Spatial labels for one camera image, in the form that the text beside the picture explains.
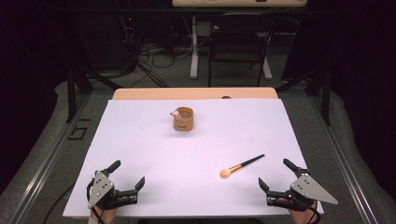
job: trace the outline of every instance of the gray floor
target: gray floor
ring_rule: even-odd
[[[281,75],[292,44],[292,36],[276,35],[268,53],[268,63],[273,73],[271,81],[263,80],[262,86],[278,87],[283,84]],[[152,61],[146,65],[162,77],[170,87],[206,87],[207,86],[207,52],[200,51],[199,75],[190,79],[190,56],[172,57],[159,53],[154,56],[154,64],[167,66],[157,68]],[[219,66],[215,74],[231,72],[246,73],[244,65]],[[106,72],[111,76],[116,72]],[[136,68],[125,77],[112,78],[123,87],[155,88],[152,80]],[[225,83],[217,80],[218,85],[239,86],[240,81]],[[67,119],[67,89],[63,83],[57,87],[58,104],[46,129],[41,134],[29,157],[15,175],[5,192],[0,196],[0,223],[42,223],[51,205],[78,177],[88,147],[95,130],[111,99],[113,90],[106,85],[92,80],[94,92],[90,96],[78,94],[78,115],[71,123]],[[312,176],[339,201],[338,205],[324,203],[325,215],[321,223],[393,223],[396,220],[395,202],[375,182],[359,151],[353,143],[347,113],[342,100],[332,92],[331,123],[324,125],[318,114],[318,98],[305,97],[302,90],[304,83],[284,93],[279,98],[285,104],[290,116],[293,130],[303,152]],[[75,126],[87,128],[83,140],[69,140]],[[340,149],[346,162],[337,154]],[[62,217],[67,203],[61,199],[50,214],[48,223],[86,223],[86,219]],[[291,223],[289,216],[260,217],[263,223]],[[117,218],[115,223],[136,223],[136,219]],[[248,223],[244,219],[209,220],[210,223]],[[155,220],[155,223],[170,223]],[[173,223],[186,223],[186,220],[173,220]]]

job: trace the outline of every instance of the white tabletop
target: white tabletop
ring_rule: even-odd
[[[305,7],[306,0],[173,0],[174,7]]]
[[[170,112],[194,110],[190,132],[173,129]],[[264,158],[223,179],[220,170],[260,154]],[[96,170],[116,160],[109,176],[116,189],[133,189],[141,177],[138,204],[123,206],[119,217],[259,217],[286,215],[266,204],[260,177],[275,191],[285,191],[296,177],[284,164],[306,167],[281,100],[113,100],[109,101],[65,217],[90,214],[86,187]]]

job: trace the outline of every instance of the brush handle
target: brush handle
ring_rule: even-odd
[[[259,158],[261,158],[261,157],[263,157],[263,156],[264,156],[264,154],[261,154],[261,155],[258,156],[258,157],[255,157],[255,158],[250,159],[250,160],[248,160],[248,161],[244,161],[244,162],[241,163],[241,166],[246,166],[246,165],[248,165],[249,163],[252,163],[252,162],[258,160]]]

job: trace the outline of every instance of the chair backrest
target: chair backrest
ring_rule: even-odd
[[[275,23],[270,15],[251,12],[226,12],[216,17],[210,33],[272,33]]]

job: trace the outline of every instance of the small object on desk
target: small object on desk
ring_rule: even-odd
[[[235,166],[233,166],[233,167],[231,167],[231,168],[229,168],[229,169],[222,170],[222,171],[220,172],[220,176],[221,176],[222,178],[226,178],[226,177],[228,177],[232,172],[234,172],[234,171],[238,170],[239,168],[244,167],[244,166],[246,166],[246,165],[248,165],[248,164],[250,164],[250,163],[252,163],[252,162],[254,162],[254,161],[256,161],[256,160],[258,160],[259,158],[261,158],[261,157],[263,157],[263,156],[264,156],[264,154],[261,154],[261,155],[258,156],[258,157],[255,157],[255,158],[250,159],[250,160],[248,160],[248,161],[244,161],[244,162],[242,162],[241,164],[235,165]]]
[[[171,113],[174,117],[174,128],[177,131],[188,132],[192,130],[194,111],[188,107],[179,107]]]

